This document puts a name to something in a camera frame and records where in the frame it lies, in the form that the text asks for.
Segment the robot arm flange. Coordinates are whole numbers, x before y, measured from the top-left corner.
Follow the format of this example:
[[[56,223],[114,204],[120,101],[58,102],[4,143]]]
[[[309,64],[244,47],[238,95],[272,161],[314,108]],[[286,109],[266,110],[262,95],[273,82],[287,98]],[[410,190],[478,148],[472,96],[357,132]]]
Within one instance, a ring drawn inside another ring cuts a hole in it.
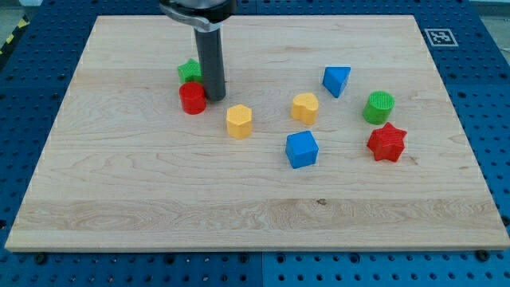
[[[237,0],[160,0],[159,7],[170,19],[208,33],[236,14]]]

